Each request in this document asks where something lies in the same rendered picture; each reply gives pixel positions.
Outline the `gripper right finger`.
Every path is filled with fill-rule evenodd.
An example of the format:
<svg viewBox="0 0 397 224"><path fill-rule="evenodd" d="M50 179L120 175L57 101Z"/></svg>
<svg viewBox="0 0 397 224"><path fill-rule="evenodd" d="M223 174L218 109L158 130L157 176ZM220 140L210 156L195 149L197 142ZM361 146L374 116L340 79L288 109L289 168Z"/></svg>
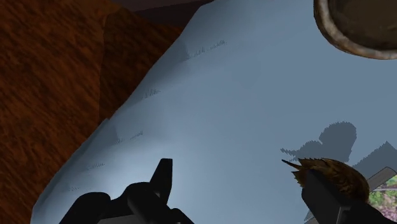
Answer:
<svg viewBox="0 0 397 224"><path fill-rule="evenodd" d="M319 171L307 171L302 199L319 224L397 224L366 202L348 199Z"/></svg>

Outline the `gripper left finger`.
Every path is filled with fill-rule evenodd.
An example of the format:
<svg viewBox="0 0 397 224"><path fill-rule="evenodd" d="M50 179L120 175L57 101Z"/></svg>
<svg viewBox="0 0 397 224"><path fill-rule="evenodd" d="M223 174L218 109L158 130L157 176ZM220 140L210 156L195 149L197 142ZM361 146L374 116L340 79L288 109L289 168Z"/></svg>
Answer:
<svg viewBox="0 0 397 224"><path fill-rule="evenodd" d="M115 199L104 192L85 193L59 224L194 224L167 205L171 188L172 159L163 158L149 182L133 183Z"/></svg>

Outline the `brown spiky rounded object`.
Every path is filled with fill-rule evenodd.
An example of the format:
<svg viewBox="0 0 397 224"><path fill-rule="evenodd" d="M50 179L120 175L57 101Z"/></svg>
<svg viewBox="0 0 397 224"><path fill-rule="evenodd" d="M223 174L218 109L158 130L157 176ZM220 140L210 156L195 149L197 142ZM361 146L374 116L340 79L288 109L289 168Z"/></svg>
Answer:
<svg viewBox="0 0 397 224"><path fill-rule="evenodd" d="M365 177L351 166L330 158L299 158L300 165L281 160L285 164L294 167L294 175L297 183L305 188L307 171L319 171L325 178L336 186L339 192L349 199L368 202L370 187Z"/></svg>

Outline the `grey book with garden picture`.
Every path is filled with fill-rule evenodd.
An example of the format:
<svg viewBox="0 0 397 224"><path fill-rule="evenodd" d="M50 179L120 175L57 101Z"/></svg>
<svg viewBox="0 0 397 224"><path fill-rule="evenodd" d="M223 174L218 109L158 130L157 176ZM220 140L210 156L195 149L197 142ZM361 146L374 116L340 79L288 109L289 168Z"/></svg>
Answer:
<svg viewBox="0 0 397 224"><path fill-rule="evenodd" d="M397 222L397 172L387 166L354 166L370 187L369 204L386 218Z"/></svg>

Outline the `pale blue bed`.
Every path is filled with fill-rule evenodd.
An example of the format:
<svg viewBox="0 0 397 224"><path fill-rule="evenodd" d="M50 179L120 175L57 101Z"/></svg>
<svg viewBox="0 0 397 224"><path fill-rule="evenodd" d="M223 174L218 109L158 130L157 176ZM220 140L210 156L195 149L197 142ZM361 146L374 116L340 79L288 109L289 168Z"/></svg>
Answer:
<svg viewBox="0 0 397 224"><path fill-rule="evenodd" d="M54 175L30 224L59 224L84 193L119 196L161 158L169 205L196 224L317 224L281 161L306 157L397 172L397 59L335 48L313 0L215 0Z"/></svg>

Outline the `brown round bowl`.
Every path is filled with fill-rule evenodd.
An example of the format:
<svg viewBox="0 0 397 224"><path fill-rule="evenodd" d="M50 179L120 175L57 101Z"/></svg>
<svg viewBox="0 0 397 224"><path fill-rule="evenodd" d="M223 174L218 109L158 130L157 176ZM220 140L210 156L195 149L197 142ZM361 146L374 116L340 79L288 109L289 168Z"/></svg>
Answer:
<svg viewBox="0 0 397 224"><path fill-rule="evenodd" d="M313 0L313 14L335 48L369 59L397 59L397 0Z"/></svg>

